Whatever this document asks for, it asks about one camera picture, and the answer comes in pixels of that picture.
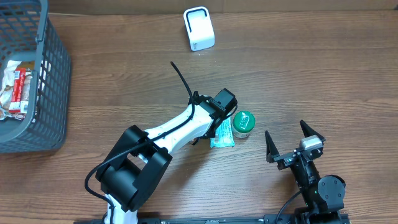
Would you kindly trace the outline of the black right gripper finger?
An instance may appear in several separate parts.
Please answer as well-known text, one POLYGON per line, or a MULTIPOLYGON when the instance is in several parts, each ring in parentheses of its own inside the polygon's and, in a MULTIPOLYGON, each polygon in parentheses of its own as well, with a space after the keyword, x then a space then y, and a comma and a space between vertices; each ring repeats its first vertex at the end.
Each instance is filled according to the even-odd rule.
POLYGON ((266 161, 268 163, 273 163, 275 162, 275 158, 279 157, 280 154, 271 138, 271 135, 269 134, 268 131, 265 132, 265 138, 266 138, 266 161))
POLYGON ((306 138, 310 136, 317 136, 322 142, 326 141, 326 139, 321 134, 312 129, 304 120, 300 120, 300 127, 302 129, 303 135, 306 138))

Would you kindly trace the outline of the green lid jar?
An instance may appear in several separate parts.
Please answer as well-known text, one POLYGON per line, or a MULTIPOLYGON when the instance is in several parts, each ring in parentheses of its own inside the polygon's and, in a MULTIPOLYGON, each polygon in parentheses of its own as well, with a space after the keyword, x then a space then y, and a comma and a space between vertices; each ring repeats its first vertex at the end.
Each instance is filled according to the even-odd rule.
POLYGON ((238 112, 232 120, 232 132, 237 138, 246 138, 254 129, 256 119, 250 111, 238 112))

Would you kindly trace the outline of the teal wet wipes pack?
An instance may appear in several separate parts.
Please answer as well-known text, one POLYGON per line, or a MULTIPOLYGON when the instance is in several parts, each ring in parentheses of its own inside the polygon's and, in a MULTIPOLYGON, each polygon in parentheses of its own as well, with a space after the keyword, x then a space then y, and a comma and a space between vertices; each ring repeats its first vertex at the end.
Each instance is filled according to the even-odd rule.
POLYGON ((233 132, 231 127, 231 118, 228 118, 222 122, 222 124, 216 129, 214 138, 210 139, 210 147, 221 148, 221 147, 234 147, 235 142, 233 139, 233 132))

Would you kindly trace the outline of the red snack stick packet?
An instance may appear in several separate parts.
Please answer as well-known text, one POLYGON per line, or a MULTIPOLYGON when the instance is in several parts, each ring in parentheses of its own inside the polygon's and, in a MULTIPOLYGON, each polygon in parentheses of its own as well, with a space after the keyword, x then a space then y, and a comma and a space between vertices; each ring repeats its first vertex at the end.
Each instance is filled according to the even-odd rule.
POLYGON ((26 71, 26 68, 17 68, 14 71, 14 86, 12 92, 12 100, 9 106, 10 113, 19 113, 21 110, 21 97, 26 71))

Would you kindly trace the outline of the brown white snack bag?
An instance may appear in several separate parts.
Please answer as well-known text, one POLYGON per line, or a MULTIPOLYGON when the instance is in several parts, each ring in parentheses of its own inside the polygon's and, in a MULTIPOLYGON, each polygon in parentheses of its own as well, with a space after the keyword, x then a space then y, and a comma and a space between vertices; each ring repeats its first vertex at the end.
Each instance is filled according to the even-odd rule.
POLYGON ((4 69, 4 76, 2 78, 1 88, 1 121, 12 118, 16 120, 23 120, 28 111, 29 96, 30 96, 30 81, 32 79, 32 70, 34 62, 21 62, 10 60, 7 67, 4 69), (17 68, 26 68, 26 75, 24 80, 24 87, 21 97, 21 110, 19 113, 10 113, 9 106, 12 100, 12 92, 14 86, 14 71, 17 68))

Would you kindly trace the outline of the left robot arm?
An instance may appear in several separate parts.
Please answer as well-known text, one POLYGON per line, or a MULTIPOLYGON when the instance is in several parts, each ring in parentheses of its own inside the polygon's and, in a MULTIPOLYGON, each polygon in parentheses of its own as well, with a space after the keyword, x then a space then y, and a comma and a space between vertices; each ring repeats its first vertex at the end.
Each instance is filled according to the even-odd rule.
POLYGON ((165 174, 172 152, 191 140, 212 138, 231 116, 237 99, 227 89, 214 98, 194 92, 187 108, 170 121, 147 130, 129 127, 95 172, 108 211, 103 223, 137 223, 137 211, 165 174))

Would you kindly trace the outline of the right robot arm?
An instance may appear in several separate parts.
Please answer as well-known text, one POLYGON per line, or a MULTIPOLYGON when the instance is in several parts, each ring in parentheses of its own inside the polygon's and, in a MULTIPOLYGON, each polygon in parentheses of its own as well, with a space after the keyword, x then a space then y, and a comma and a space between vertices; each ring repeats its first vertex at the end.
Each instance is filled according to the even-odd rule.
POLYGON ((346 182, 338 175, 321 177, 314 163, 323 155, 326 139, 304 120, 300 120, 300 126, 304 138, 300 140, 299 147, 283 155, 279 154, 269 132, 265 132, 266 161, 276 162, 279 170, 289 168, 298 186, 298 192, 270 220, 274 223, 347 224, 349 216, 340 213, 345 206, 346 182), (303 197, 305 206, 283 216, 285 208, 299 195, 303 197))

